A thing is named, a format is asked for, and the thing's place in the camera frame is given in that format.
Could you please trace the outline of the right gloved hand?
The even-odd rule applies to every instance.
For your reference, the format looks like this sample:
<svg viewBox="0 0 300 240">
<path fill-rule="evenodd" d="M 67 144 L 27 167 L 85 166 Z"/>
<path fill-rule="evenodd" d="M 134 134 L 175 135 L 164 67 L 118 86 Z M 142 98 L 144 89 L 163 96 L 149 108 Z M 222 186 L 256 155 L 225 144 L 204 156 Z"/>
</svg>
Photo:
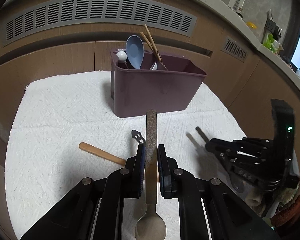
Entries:
<svg viewBox="0 0 300 240">
<path fill-rule="evenodd" d="M 266 206 L 261 204 L 264 194 L 253 188 L 245 198 L 245 203 L 261 217 Z M 293 224 L 300 217 L 300 181 L 295 189 L 283 190 L 263 220 L 272 228 Z"/>
</svg>

